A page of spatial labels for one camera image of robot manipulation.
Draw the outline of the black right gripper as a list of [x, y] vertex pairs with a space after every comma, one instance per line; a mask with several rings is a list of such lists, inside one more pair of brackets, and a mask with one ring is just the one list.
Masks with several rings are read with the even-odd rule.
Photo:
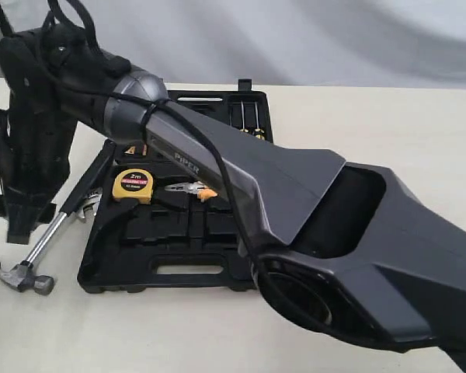
[[32, 232], [50, 224], [54, 196], [70, 175], [69, 152], [76, 119], [62, 113], [37, 62], [35, 33], [0, 40], [0, 68], [10, 89], [0, 110], [0, 218], [7, 243], [28, 244]]

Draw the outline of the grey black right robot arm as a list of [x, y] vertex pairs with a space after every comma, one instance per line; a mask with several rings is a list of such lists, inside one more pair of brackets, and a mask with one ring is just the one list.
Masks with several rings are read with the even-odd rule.
[[21, 241], [68, 178], [84, 123], [144, 142], [227, 200], [259, 290], [291, 322], [375, 350], [439, 347], [466, 372], [466, 232], [390, 169], [243, 134], [62, 26], [2, 38], [0, 68], [0, 183]]

